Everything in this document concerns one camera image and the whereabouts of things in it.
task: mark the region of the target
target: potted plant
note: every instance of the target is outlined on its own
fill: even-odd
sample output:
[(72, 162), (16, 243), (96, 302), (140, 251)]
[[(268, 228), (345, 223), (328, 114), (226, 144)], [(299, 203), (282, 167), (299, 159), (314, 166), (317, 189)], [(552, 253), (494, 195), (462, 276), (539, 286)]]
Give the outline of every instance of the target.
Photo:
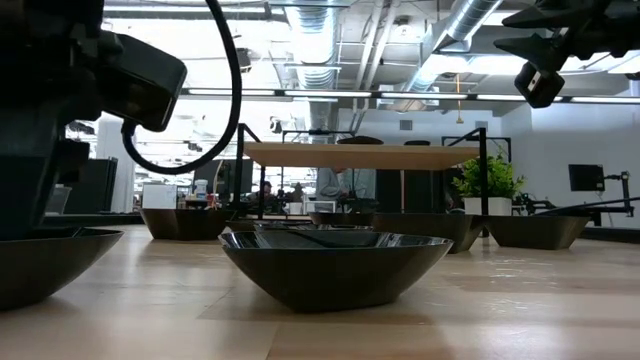
[[(487, 157), (489, 215), (511, 215), (511, 203), (525, 183), (520, 176), (514, 180), (513, 166), (498, 156)], [(453, 179), (453, 185), (464, 198), (467, 214), (481, 214), (480, 162), (473, 159), (462, 165), (462, 177)]]

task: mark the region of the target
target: computer monitor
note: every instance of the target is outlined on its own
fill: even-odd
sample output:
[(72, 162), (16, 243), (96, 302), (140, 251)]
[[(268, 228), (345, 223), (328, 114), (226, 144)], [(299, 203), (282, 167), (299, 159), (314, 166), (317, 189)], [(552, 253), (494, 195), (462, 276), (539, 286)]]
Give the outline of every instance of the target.
[(602, 165), (569, 165), (571, 191), (604, 191)]
[[(193, 174), (193, 180), (204, 179), (207, 184), (207, 192), (213, 193), (213, 180), (218, 175), (216, 194), (233, 193), (235, 186), (235, 160), (213, 160), (197, 169)], [(242, 160), (241, 193), (250, 193), (253, 182), (253, 161)]]

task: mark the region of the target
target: wooden table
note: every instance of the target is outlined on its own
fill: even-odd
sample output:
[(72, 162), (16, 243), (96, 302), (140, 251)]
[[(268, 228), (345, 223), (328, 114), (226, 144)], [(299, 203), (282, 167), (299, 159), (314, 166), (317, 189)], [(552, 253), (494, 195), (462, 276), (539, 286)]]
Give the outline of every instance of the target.
[(478, 148), (447, 146), (245, 143), (262, 166), (445, 170), (478, 157)]
[(3, 360), (640, 359), (640, 247), (476, 241), (398, 302), (319, 315), (283, 308), (216, 242), (127, 234), (49, 301), (0, 314)]

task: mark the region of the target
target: green plant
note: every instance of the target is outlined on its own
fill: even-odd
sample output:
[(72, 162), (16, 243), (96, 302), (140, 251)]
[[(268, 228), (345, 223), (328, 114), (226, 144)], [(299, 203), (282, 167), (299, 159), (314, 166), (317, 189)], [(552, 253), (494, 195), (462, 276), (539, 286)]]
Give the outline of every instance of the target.
[[(513, 179), (513, 166), (502, 155), (487, 157), (489, 197), (513, 199), (525, 183), (525, 177)], [(480, 163), (478, 159), (462, 165), (462, 177), (453, 179), (453, 185), (462, 197), (480, 197)]]

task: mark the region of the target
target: ceiling duct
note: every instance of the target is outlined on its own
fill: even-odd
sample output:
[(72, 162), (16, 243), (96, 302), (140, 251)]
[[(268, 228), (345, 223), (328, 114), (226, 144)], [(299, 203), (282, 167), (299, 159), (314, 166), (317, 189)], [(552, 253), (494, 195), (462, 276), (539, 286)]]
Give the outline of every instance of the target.
[[(336, 70), (331, 68), (336, 56), (338, 9), (325, 7), (287, 7), (289, 24), (294, 32), (294, 57), (302, 66), (296, 69), (300, 87), (305, 90), (335, 89)], [(310, 101), (310, 129), (331, 130), (331, 102)]]
[[(454, 52), (459, 52), (461, 48), (468, 51), (473, 35), (501, 3), (502, 0), (456, 0), (451, 6), (451, 15), (428, 27), (422, 41), (424, 63), (407, 81), (403, 91), (429, 90), (440, 75), (430, 69), (429, 58), (433, 52), (445, 52), (448, 48)], [(396, 111), (424, 110), (426, 105), (415, 100), (401, 100), (388, 108)]]

